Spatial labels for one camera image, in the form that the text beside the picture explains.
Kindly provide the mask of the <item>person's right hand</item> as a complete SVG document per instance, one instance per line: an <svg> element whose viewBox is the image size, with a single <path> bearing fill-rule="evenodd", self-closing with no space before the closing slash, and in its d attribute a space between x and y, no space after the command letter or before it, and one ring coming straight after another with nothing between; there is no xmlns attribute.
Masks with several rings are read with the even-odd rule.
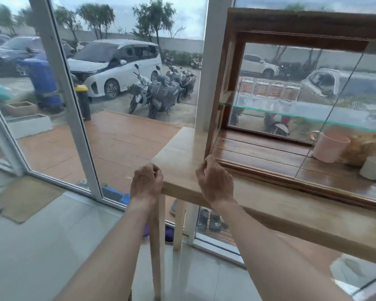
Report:
<svg viewBox="0 0 376 301"><path fill-rule="evenodd" d="M202 163L206 163L206 189L201 192L211 208L219 211L237 205L232 176L212 155L207 156Z"/></svg>

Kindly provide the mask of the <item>person's left hand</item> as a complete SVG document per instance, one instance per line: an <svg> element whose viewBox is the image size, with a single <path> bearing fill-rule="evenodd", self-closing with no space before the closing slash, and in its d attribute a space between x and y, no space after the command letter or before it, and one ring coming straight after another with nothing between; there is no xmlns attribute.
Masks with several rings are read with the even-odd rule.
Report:
<svg viewBox="0 0 376 301"><path fill-rule="evenodd" d="M148 163L134 172L131 184L131 200L133 206L154 206L160 197L162 188L156 188L153 163Z"/></svg>

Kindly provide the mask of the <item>light wooden table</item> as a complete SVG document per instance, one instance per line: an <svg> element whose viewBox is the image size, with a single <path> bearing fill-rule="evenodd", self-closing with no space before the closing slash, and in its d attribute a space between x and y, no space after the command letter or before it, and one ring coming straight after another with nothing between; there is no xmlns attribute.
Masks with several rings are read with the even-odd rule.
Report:
<svg viewBox="0 0 376 301"><path fill-rule="evenodd" d="M183 127L152 159L163 172L162 194L211 208L196 178L196 169L205 157L206 138L204 132ZM284 233L376 263L375 207L351 205L278 186L241 170L229 171L236 202L276 234Z"/></svg>

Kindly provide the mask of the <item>person's right forearm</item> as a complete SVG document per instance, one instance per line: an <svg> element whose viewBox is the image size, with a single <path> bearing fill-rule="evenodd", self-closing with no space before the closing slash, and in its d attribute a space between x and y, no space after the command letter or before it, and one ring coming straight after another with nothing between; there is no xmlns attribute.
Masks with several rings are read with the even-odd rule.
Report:
<svg viewBox="0 0 376 301"><path fill-rule="evenodd" d="M210 203L229 224L262 301L354 301L289 243L247 214L233 198Z"/></svg>

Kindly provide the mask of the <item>person's left forearm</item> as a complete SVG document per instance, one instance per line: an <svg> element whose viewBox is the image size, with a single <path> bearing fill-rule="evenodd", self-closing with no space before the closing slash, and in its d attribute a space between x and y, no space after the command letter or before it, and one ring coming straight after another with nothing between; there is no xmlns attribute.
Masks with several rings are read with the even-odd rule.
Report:
<svg viewBox="0 0 376 301"><path fill-rule="evenodd" d="M54 301L128 301L145 224L157 203L158 197L133 197Z"/></svg>

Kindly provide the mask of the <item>black sandal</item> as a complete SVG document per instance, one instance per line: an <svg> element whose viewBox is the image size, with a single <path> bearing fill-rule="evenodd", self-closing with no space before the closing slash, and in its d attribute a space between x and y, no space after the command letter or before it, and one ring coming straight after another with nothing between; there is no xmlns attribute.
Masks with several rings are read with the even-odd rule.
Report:
<svg viewBox="0 0 376 301"><path fill-rule="evenodd" d="M220 233L222 231L221 218L215 211L210 211L208 229L213 233Z"/></svg>
<svg viewBox="0 0 376 301"><path fill-rule="evenodd" d="M206 232L210 212L208 209L201 207L198 213L196 231L204 234Z"/></svg>

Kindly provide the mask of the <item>blue slipper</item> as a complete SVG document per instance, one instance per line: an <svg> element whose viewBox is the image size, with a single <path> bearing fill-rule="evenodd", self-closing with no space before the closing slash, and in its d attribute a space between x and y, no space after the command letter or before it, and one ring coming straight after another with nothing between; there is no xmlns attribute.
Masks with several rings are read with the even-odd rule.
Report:
<svg viewBox="0 0 376 301"><path fill-rule="evenodd" d="M116 189L107 186L102 186L101 190L105 198L123 204L125 206L127 206L130 203L130 193L122 193Z"/></svg>

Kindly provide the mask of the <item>purple shoe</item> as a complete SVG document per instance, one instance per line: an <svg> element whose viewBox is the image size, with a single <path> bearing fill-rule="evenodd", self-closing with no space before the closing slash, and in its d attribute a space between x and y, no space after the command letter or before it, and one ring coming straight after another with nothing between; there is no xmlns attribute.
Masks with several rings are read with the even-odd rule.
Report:
<svg viewBox="0 0 376 301"><path fill-rule="evenodd" d="M145 239L148 236L149 236L149 225L146 224L142 238ZM165 243L173 244L173 242L174 242L174 227L170 227L168 224L165 224Z"/></svg>

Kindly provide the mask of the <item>grey scooter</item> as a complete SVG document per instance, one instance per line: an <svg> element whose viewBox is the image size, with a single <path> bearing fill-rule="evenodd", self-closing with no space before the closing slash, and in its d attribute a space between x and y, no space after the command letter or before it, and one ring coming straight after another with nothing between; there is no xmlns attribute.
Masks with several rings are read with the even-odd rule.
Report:
<svg viewBox="0 0 376 301"><path fill-rule="evenodd" d="M148 86L147 98L149 113L148 118L156 119L158 113L166 112L171 107L175 106L177 103L177 97L180 90L180 85L167 75L161 73L161 68L159 65L156 65L156 70L159 71L156 80L152 81L151 85Z"/></svg>

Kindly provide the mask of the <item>red and white scooter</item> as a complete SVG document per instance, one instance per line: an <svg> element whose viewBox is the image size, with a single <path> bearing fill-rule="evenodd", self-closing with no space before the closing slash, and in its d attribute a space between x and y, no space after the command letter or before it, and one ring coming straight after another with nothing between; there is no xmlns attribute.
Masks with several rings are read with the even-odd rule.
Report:
<svg viewBox="0 0 376 301"><path fill-rule="evenodd" d="M290 136L289 122L291 116L283 116L275 113L264 113L264 132L279 136Z"/></svg>

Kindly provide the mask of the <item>black scooter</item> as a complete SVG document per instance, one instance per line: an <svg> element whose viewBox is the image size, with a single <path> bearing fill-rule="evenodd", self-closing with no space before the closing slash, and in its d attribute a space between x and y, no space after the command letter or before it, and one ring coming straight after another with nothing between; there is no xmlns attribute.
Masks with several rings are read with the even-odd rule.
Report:
<svg viewBox="0 0 376 301"><path fill-rule="evenodd" d="M177 103L180 103L186 97L191 98L191 93L194 92L196 76L190 70L178 70L176 66L171 65L167 65L167 67L169 70L166 75L171 81L179 85Z"/></svg>

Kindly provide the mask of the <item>clear snack jar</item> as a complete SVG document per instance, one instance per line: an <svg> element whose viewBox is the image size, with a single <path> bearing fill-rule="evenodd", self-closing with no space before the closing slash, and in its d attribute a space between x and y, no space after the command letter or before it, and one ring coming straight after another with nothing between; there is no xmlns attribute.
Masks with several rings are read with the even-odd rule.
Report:
<svg viewBox="0 0 376 301"><path fill-rule="evenodd" d="M255 87L254 78L242 78L239 85L239 96L240 97L252 97Z"/></svg>
<svg viewBox="0 0 376 301"><path fill-rule="evenodd" d="M267 90L268 99L281 99L285 89L285 84L281 82L271 82Z"/></svg>
<svg viewBox="0 0 376 301"><path fill-rule="evenodd" d="M301 85L287 84L284 87L281 99L288 102L297 101L301 92Z"/></svg>
<svg viewBox="0 0 376 301"><path fill-rule="evenodd" d="M270 86L269 81L263 81L263 80L257 81L254 86L253 95L256 97L267 97L269 86Z"/></svg>

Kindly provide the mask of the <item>black bin with yellow lid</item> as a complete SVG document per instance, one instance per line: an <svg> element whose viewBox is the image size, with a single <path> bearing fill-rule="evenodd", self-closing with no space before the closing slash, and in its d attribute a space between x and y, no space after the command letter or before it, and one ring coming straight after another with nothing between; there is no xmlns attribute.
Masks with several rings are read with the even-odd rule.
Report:
<svg viewBox="0 0 376 301"><path fill-rule="evenodd" d="M82 118L84 121L91 121L90 98L86 85L77 84L74 86Z"/></svg>

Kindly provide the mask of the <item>white minivan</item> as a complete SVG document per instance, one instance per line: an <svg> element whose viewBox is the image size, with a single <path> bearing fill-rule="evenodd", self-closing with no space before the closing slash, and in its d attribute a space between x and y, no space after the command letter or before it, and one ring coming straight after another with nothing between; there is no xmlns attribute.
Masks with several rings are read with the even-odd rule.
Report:
<svg viewBox="0 0 376 301"><path fill-rule="evenodd" d="M103 39L88 43L67 60L70 73L87 87L89 98L115 99L138 81L135 73L147 80L157 77L161 66L157 44L130 39Z"/></svg>

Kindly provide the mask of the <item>pink plastic mug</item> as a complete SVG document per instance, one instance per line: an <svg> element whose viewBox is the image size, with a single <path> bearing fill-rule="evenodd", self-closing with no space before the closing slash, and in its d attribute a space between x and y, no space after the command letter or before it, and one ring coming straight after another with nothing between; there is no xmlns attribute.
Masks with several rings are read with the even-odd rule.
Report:
<svg viewBox="0 0 376 301"><path fill-rule="evenodd" d="M334 163L350 144L350 139L334 130L311 131L309 137L314 141L312 157L325 162Z"/></svg>

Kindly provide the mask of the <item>tan door mat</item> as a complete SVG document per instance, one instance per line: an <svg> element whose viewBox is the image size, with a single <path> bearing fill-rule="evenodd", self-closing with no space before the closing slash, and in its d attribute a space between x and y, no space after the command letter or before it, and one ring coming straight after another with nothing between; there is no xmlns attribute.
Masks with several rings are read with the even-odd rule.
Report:
<svg viewBox="0 0 376 301"><path fill-rule="evenodd" d="M0 214L17 224L24 223L64 192L32 176L17 178L0 194Z"/></svg>

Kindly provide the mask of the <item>white planter box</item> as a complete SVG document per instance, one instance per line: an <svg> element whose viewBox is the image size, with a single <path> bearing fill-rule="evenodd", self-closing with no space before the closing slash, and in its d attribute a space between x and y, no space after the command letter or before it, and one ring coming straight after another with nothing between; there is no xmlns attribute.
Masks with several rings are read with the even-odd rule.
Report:
<svg viewBox="0 0 376 301"><path fill-rule="evenodd" d="M14 117L8 119L6 123L16 140L51 131L54 128L50 117L43 114Z"/></svg>

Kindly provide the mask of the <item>blue wheeled trash bin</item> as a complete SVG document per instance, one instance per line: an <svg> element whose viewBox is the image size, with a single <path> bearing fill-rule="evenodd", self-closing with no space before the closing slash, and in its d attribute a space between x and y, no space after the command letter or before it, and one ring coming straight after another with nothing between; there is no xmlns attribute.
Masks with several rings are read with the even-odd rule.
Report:
<svg viewBox="0 0 376 301"><path fill-rule="evenodd" d="M46 59L30 58L17 60L20 72L31 80L39 109L58 114L64 110L60 95L57 92L55 76Z"/></svg>

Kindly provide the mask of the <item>beige planter box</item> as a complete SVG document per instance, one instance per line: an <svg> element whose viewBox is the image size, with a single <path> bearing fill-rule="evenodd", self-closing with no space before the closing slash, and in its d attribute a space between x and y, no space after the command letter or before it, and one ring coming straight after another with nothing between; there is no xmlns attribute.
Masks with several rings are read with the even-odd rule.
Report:
<svg viewBox="0 0 376 301"><path fill-rule="evenodd" d="M29 101L4 103L5 111L12 117L23 117L38 113L38 107Z"/></svg>

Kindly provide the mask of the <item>tall leafy tree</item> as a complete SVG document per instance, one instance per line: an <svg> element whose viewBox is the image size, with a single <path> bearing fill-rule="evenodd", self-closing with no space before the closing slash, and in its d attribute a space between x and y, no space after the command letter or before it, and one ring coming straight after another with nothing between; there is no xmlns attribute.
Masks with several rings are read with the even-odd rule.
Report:
<svg viewBox="0 0 376 301"><path fill-rule="evenodd" d="M170 31L175 24L176 9L171 2L163 0L149 0L148 3L140 3L132 7L136 24L132 34L140 37L147 37L150 42L156 38L157 45L160 45L160 31Z"/></svg>
<svg viewBox="0 0 376 301"><path fill-rule="evenodd" d="M115 22L114 9L108 4L81 4L76 9L79 15L87 24L89 30L95 33L98 40L107 39L108 30Z"/></svg>

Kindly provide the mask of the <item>wooden glass display cabinet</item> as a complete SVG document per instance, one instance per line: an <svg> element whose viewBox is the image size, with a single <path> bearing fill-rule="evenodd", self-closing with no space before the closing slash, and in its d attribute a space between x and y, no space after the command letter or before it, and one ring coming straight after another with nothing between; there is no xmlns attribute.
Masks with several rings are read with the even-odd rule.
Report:
<svg viewBox="0 0 376 301"><path fill-rule="evenodd" d="M242 78L301 85L297 101L240 97ZM312 157L311 131L376 133L376 14L230 8L205 155L229 170L361 207L376 180ZM291 116L290 136L264 113Z"/></svg>

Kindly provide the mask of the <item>clear bag of crackers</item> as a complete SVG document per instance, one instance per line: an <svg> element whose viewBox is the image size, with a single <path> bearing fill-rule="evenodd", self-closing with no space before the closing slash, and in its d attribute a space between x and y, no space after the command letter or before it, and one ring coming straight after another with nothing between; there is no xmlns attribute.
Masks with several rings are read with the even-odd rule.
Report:
<svg viewBox="0 0 376 301"><path fill-rule="evenodd" d="M376 156L376 133L352 133L350 143L341 153L338 163L351 167L361 167L368 157Z"/></svg>

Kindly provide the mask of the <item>white cup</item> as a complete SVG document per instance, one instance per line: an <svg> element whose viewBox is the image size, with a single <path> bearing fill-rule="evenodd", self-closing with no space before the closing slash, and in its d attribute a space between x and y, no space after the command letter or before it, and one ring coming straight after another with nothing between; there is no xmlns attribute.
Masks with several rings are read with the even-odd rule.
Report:
<svg viewBox="0 0 376 301"><path fill-rule="evenodd" d="M376 180L376 157L367 157L360 169L360 176L372 181Z"/></svg>

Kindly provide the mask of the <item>white plastic bag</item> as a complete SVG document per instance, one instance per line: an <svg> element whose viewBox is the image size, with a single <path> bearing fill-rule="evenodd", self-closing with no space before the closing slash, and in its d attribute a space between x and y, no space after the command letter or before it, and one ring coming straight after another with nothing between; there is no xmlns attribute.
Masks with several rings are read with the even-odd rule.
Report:
<svg viewBox="0 0 376 301"><path fill-rule="evenodd" d="M376 301L376 263L342 254L330 265L335 283L354 301Z"/></svg>

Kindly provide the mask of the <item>dark blue car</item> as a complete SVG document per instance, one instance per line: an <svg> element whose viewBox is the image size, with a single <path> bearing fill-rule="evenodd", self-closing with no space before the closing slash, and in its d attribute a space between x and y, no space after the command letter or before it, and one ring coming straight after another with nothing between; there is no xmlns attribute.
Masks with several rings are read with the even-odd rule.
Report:
<svg viewBox="0 0 376 301"><path fill-rule="evenodd" d="M27 68L20 61L45 55L41 37L16 36L0 45L0 75L28 76Z"/></svg>

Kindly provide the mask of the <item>white sliding door frame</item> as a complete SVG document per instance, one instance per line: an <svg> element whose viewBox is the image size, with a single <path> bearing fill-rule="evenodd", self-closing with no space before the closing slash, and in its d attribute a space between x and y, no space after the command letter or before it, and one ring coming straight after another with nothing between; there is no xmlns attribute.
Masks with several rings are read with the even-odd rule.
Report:
<svg viewBox="0 0 376 301"><path fill-rule="evenodd" d="M60 113L63 121L60 125L53 125L53 130L16 140L6 123L14 117L6 111L4 115L3 101L0 100L0 169L11 172L13 176L29 175L88 195L118 210L123 209L115 202L100 198L103 194L98 172L60 42L51 0L16 1L21 1L17 9L31 9L31 18L41 37L47 61L55 76L57 92L65 107ZM4 0L4 5L12 9L9 2Z"/></svg>

